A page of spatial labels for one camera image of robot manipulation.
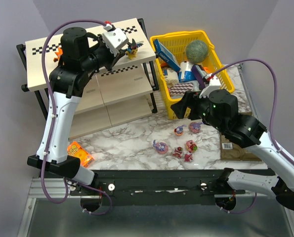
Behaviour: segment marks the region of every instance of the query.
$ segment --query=shelf unit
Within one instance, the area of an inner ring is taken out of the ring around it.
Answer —
[[[157,112],[153,91],[159,90],[153,60],[152,50],[146,35],[143,19],[130,19],[115,22],[116,27],[122,28],[129,41],[135,39],[144,45],[139,48],[137,57],[129,60],[121,58],[112,72],[100,69],[100,74],[92,77],[86,85],[82,99],[76,109],[70,139],[84,136],[112,126],[143,118]],[[93,27],[87,31],[99,34],[102,27]],[[50,52],[55,52],[60,46],[61,35],[54,36],[49,45]],[[42,113],[47,118],[47,109],[42,100],[40,90],[48,91],[41,69],[41,50],[45,38],[27,41],[26,45],[17,45],[18,53],[27,70],[27,84],[22,85],[24,92],[33,91],[36,95]],[[46,68],[49,74],[55,67],[51,54],[46,57]],[[146,63],[149,62],[154,85],[151,85]],[[145,95],[150,94],[153,109],[151,110]]]

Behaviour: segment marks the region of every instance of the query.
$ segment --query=pink toy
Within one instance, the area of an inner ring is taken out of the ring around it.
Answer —
[[[196,146],[196,144],[195,144],[195,142],[193,140],[187,141],[185,146],[186,146],[186,149],[187,149],[188,152],[193,153],[193,152],[195,152],[197,150],[197,146]]]
[[[176,148],[174,148],[173,156],[178,157],[178,158],[182,158],[182,153],[183,153],[183,148],[176,147]]]
[[[165,154],[168,152],[168,146],[166,143],[164,142],[157,142],[156,143],[156,140],[153,141],[153,145],[152,145],[156,151],[159,153],[159,154]]]
[[[185,162],[191,162],[191,161],[193,161],[193,154],[190,153],[190,152],[186,153],[185,156],[184,156],[184,161]]]
[[[181,136],[183,134],[183,127],[186,127],[186,125],[182,125],[182,126],[179,126],[177,127],[175,130],[174,130],[174,134],[176,136]]]
[[[199,133],[201,130],[201,125],[203,123],[202,122],[192,122],[190,123],[190,125],[188,126],[188,128],[193,132],[193,133]]]

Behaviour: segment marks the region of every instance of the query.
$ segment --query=red toy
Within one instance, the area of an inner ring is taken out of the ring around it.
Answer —
[[[187,149],[188,152],[193,153],[193,152],[195,152],[197,150],[197,146],[196,146],[196,144],[195,144],[195,142],[193,140],[187,141],[185,146],[186,146],[186,149]]]
[[[182,158],[182,153],[183,153],[183,148],[176,147],[176,148],[174,148],[173,156],[178,157],[178,158]]]
[[[191,161],[193,161],[193,154],[190,153],[190,152],[186,153],[185,156],[184,156],[184,161],[185,162],[191,162]]]

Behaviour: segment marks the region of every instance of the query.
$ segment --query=cable clip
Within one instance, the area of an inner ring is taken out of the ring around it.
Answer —
[[[276,152],[280,153],[282,151],[283,147],[280,147]]]

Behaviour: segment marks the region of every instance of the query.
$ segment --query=snack package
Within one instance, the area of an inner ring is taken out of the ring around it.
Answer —
[[[191,80],[196,80],[193,73],[191,72],[194,64],[190,62],[181,62],[181,71],[178,73],[178,80],[180,82],[188,82]]]
[[[161,44],[158,39],[153,41],[153,45],[155,46],[159,57],[165,61],[173,70],[179,72],[180,67],[176,57],[170,51],[168,51],[168,49],[163,44]]]
[[[81,165],[85,168],[91,165],[94,161],[94,158],[76,141],[68,146],[68,155],[79,158],[81,161]]]
[[[162,68],[162,71],[163,75],[165,76],[165,81],[167,83],[168,88],[174,86],[175,84],[178,84],[179,81],[176,71],[169,67]]]

